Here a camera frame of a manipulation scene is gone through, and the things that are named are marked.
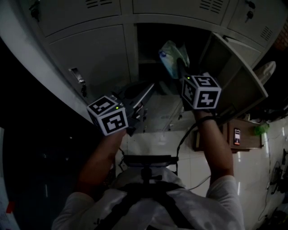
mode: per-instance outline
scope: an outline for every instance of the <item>cable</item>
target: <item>cable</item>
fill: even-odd
[[[265,197],[265,207],[263,209],[263,211],[260,213],[259,217],[258,217],[258,221],[261,221],[265,216],[262,216],[263,212],[265,211],[266,209],[266,206],[267,206],[267,196],[268,196],[268,193],[269,193],[269,189],[267,189],[267,193],[266,193],[266,197]]]
[[[203,117],[203,118],[199,119],[197,122],[195,122],[191,126],[191,128],[187,131],[187,133],[184,135],[184,137],[181,139],[181,141],[180,141],[180,143],[179,143],[179,145],[177,147],[177,155],[176,155],[176,157],[178,157],[178,155],[179,155],[180,146],[183,144],[184,140],[189,135],[189,133],[192,131],[192,129],[194,129],[196,126],[198,126],[199,124],[203,123],[206,120],[216,120],[216,117],[215,116],[206,116],[206,117]]]
[[[206,116],[206,117],[203,117],[201,119],[199,119],[197,122],[195,122],[191,128],[187,131],[187,133],[184,135],[184,137],[181,139],[178,147],[177,147],[177,157],[179,155],[179,150],[180,150],[180,147],[181,145],[183,144],[184,140],[186,139],[186,137],[190,134],[190,132],[192,131],[192,129],[194,129],[196,126],[198,126],[199,124],[203,123],[204,121],[206,120],[216,120],[216,117],[215,116]],[[209,178],[211,177],[211,175],[209,177],[207,177],[206,179],[204,179],[204,181],[202,181],[199,185],[197,185],[196,187],[194,188],[191,188],[191,189],[188,189],[188,190],[193,190],[193,189],[196,189],[198,188],[199,186],[201,186],[206,180],[208,180]]]
[[[202,184],[204,184],[204,182],[205,182],[206,180],[208,180],[210,177],[211,177],[211,175],[208,176],[206,179],[204,179],[204,180],[203,180],[200,184],[198,184],[196,187],[194,187],[194,188],[192,188],[192,189],[188,189],[188,190],[193,190],[193,189],[198,188],[199,186],[201,186]]]
[[[276,167],[277,163],[278,163],[278,165],[279,165],[279,168],[281,168],[280,162],[279,162],[279,161],[276,161],[276,163],[275,163],[275,165],[274,165],[274,168],[273,168],[273,170],[272,170],[272,175],[274,175],[274,174],[276,173],[276,172],[275,172],[275,169],[277,168],[277,167]],[[276,178],[276,180],[275,180],[274,182],[270,181],[270,185],[274,185],[274,184],[277,182],[277,180],[278,180],[278,178]]]
[[[268,138],[268,136],[267,136],[267,145],[268,145],[268,152],[269,152],[269,177],[271,177],[271,153],[270,153],[270,146],[269,146],[269,140],[274,140],[274,139],[276,139],[277,137],[275,137],[275,138]],[[275,169],[275,167],[276,167],[276,164],[279,164],[279,166],[280,166],[280,162],[279,161],[276,161],[276,163],[275,163],[275,166],[274,166],[274,169]],[[265,197],[265,206],[264,206],[264,208],[263,208],[263,211],[260,213],[260,215],[259,215],[259,217],[258,217],[258,221],[261,221],[264,217],[266,217],[266,215],[265,216],[262,216],[261,217],[261,215],[263,214],[263,212],[265,211],[265,209],[266,209],[266,207],[267,207],[267,197],[268,197],[268,194],[269,194],[269,188],[267,189],[267,193],[266,193],[266,197]]]
[[[121,169],[122,172],[123,172],[124,170],[123,170],[121,164],[123,163],[123,160],[124,160],[124,151],[123,151],[121,148],[119,148],[119,150],[121,151],[121,153],[122,153],[123,156],[122,156],[122,159],[121,159],[120,163],[118,164],[118,166],[120,167],[120,169]]]
[[[124,156],[124,151],[121,148],[119,148],[119,150],[121,151],[122,155]]]

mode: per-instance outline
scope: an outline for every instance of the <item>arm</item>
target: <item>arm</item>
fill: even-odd
[[[95,188],[101,185],[108,175],[125,134],[126,130],[121,130],[103,138],[81,170],[76,192],[92,196]]]
[[[211,114],[204,111],[195,111],[195,118],[199,120]],[[227,141],[223,138],[216,121],[207,120],[198,126],[203,137],[204,154],[211,170],[210,184],[226,175],[234,175],[233,157]]]

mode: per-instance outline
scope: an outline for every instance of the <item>locker door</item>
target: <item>locker door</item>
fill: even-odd
[[[243,57],[249,66],[254,66],[255,61],[262,54],[259,50],[232,38],[225,38],[225,40]]]
[[[26,1],[29,6],[35,3]],[[44,36],[89,20],[121,15],[119,0],[41,0],[36,8]]]
[[[226,122],[268,97],[250,66],[221,36],[212,33],[200,59],[202,71],[215,77],[222,92],[216,112]]]
[[[255,10],[251,9],[244,0],[238,2],[228,28],[266,47],[280,32],[288,10],[282,0],[253,0],[252,2],[255,3]],[[252,11],[254,15],[249,20],[247,20],[248,11]]]
[[[229,0],[133,0],[134,13],[197,18],[220,25]]]
[[[50,44],[64,75],[78,93],[71,69],[76,69],[87,86],[87,102],[130,83],[123,26],[86,31]]]

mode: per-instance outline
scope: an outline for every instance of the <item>dark background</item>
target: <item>dark background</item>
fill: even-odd
[[[0,39],[4,180],[22,230],[51,229],[102,135],[44,87]]]
[[[272,122],[288,115],[288,50],[280,51],[272,46],[254,69],[270,61],[276,62],[276,70],[264,84],[268,98],[249,111],[251,119],[259,119],[261,122]]]

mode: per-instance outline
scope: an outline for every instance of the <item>green object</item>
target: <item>green object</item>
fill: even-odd
[[[269,124],[262,124],[254,128],[254,133],[256,136],[260,136],[261,134],[266,133],[268,129],[269,129]]]

